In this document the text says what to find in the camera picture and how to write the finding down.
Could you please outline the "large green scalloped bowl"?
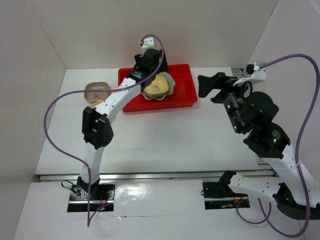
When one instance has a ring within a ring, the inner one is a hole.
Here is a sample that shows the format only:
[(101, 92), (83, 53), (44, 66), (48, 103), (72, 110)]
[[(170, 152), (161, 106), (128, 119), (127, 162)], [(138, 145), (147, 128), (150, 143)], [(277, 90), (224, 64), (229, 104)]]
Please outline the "large green scalloped bowl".
[(174, 87), (175, 87), (175, 85), (176, 85), (176, 82), (175, 82), (175, 80), (173, 79), (173, 77), (169, 74), (169, 73), (167, 73), (167, 72), (160, 72), (160, 73), (158, 73), (157, 75), (160, 75), (160, 76), (163, 76), (163, 77), (165, 77), (166, 78), (166, 80), (167, 80), (167, 82), (168, 82), (168, 85), (169, 85), (169, 91), (168, 91), (168, 93), (166, 94), (166, 95), (164, 95), (164, 96), (162, 96), (162, 97), (152, 97), (152, 98), (149, 98), (149, 97), (147, 97), (144, 93), (143, 93), (143, 91), (142, 91), (142, 96), (146, 99), (146, 100), (158, 100), (158, 101), (162, 101), (162, 100), (164, 100), (164, 98), (166, 97), (166, 96), (170, 96), (170, 95), (172, 95), (173, 94), (173, 92), (174, 92)]

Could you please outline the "yellow square panda plate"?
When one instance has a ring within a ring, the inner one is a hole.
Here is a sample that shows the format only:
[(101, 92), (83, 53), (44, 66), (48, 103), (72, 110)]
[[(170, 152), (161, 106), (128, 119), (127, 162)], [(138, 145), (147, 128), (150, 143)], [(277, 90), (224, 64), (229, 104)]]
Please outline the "yellow square panda plate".
[(169, 92), (169, 84), (164, 76), (157, 75), (143, 93), (148, 98), (161, 98)]

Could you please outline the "pink square panda plate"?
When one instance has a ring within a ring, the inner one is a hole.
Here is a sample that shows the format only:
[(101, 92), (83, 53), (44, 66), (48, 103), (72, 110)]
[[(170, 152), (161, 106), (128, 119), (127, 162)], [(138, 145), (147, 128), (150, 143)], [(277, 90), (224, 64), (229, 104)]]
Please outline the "pink square panda plate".
[(107, 82), (91, 82), (84, 89), (86, 90), (84, 99), (89, 103), (105, 100), (110, 95), (107, 91), (110, 90)]

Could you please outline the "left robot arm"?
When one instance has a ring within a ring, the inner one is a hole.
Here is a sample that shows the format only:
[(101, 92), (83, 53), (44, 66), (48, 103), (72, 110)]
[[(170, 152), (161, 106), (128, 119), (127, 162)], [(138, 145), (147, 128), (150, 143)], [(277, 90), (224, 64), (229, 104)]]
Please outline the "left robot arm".
[(168, 64), (163, 49), (147, 49), (134, 56), (135, 65), (114, 92), (97, 103), (88, 106), (82, 114), (82, 133), (85, 141), (84, 164), (77, 178), (81, 194), (88, 200), (99, 193), (100, 166), (105, 147), (114, 137), (112, 122), (117, 114), (151, 84), (156, 74), (167, 71)]

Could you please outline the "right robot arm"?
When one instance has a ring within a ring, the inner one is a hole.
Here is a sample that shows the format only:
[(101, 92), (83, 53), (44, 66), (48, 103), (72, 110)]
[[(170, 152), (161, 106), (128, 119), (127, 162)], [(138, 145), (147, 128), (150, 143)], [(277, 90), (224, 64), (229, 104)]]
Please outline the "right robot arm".
[(319, 220), (320, 185), (301, 162), (296, 163), (290, 138), (273, 122), (279, 107), (271, 97), (261, 91), (245, 96), (252, 84), (235, 86), (237, 78), (223, 72), (212, 77), (199, 75), (197, 80), (199, 98), (218, 90), (211, 102), (223, 104), (234, 132), (247, 135), (243, 142), (280, 177), (275, 182), (252, 180), (227, 170), (216, 184), (220, 194), (239, 193), (264, 198), (276, 203), (277, 209), (291, 219), (305, 220), (310, 214), (311, 220)]

